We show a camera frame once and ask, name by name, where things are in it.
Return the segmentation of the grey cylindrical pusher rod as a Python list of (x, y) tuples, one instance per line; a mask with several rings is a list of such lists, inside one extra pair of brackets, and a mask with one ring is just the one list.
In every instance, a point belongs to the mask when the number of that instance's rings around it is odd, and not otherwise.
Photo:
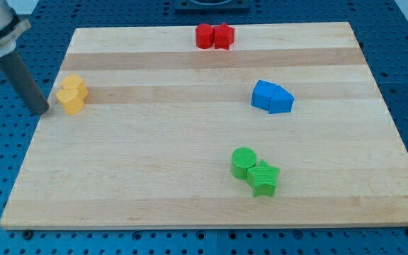
[(42, 115), (49, 103), (17, 50), (0, 57), (0, 70), (33, 115)]

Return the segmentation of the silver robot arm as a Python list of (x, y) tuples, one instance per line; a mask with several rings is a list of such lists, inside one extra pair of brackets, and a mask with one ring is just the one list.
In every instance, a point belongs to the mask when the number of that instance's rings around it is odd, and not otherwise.
[(7, 1), (0, 0), (0, 70), (27, 109), (42, 115), (49, 103), (16, 49), (17, 39), (30, 28), (29, 20), (21, 19)]

